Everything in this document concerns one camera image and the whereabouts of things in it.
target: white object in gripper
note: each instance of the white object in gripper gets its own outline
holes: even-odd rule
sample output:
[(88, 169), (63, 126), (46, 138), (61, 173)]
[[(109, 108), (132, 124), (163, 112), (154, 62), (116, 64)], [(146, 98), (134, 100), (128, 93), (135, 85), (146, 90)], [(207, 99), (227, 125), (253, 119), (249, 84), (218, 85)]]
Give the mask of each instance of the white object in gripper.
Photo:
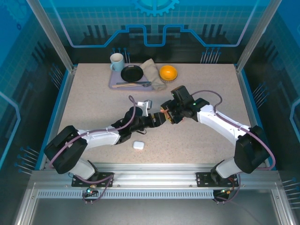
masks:
[(145, 147), (144, 142), (138, 142), (138, 141), (133, 142), (133, 148), (134, 149), (143, 150), (144, 147)]

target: gray napkin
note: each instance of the gray napkin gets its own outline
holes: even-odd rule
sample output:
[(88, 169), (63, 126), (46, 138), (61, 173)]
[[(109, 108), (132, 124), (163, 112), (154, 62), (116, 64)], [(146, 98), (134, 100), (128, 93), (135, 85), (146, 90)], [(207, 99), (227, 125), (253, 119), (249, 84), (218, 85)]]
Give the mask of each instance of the gray napkin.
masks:
[(159, 71), (156, 68), (153, 59), (145, 61), (140, 65), (140, 68), (142, 68), (144, 75), (148, 81), (151, 82), (151, 85), (155, 90), (163, 90), (167, 87), (167, 85), (159, 78)]

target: table surface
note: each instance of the table surface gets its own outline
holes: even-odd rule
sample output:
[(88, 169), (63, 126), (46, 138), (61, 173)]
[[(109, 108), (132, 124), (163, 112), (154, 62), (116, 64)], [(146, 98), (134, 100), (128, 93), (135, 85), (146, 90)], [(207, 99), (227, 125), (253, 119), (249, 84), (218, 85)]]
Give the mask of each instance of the table surface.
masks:
[[(160, 69), (164, 64), (157, 64)], [(150, 99), (149, 113), (156, 113), (160, 105), (172, 99), (174, 88), (185, 85), (190, 93), (209, 89), (221, 94), (223, 103), (218, 110), (232, 119), (250, 125), (245, 103), (233, 64), (172, 64), (178, 70), (177, 79), (161, 91), (112, 90), (108, 87), (109, 64), (79, 64), (61, 120), (61, 131), (73, 125), (77, 129), (105, 128), (124, 117), (132, 103)], [(212, 105), (219, 99), (210, 93), (201, 93)], [(143, 150), (133, 149), (134, 141), (145, 142)], [(123, 144), (100, 146), (82, 155), (95, 163), (218, 163), (234, 155), (234, 146), (212, 128), (184, 119), (172, 125), (166, 121), (157, 128), (148, 128), (146, 135), (133, 133)]]

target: white coffee mug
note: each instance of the white coffee mug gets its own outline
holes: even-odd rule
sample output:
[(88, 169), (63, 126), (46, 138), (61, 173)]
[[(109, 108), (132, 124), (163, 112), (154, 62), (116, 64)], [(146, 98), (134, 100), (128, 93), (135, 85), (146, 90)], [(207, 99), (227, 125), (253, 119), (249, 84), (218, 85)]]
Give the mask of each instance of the white coffee mug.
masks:
[(111, 70), (121, 71), (124, 68), (124, 57), (121, 53), (111, 55)]

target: gear logo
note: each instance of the gear logo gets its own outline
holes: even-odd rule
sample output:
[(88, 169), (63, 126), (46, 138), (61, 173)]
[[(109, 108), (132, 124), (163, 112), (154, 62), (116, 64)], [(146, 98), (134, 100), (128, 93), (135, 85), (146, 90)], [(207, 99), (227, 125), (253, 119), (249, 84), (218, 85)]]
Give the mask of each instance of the gear logo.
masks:
[(0, 6), (6, 7), (9, 14), (18, 23), (25, 19), (28, 13), (26, 0), (0, 0)]
[(132, 0), (132, 3), (147, 16), (157, 14), (162, 16), (163, 13), (169, 13), (170, 9), (175, 9), (175, 4), (178, 4), (179, 0)]

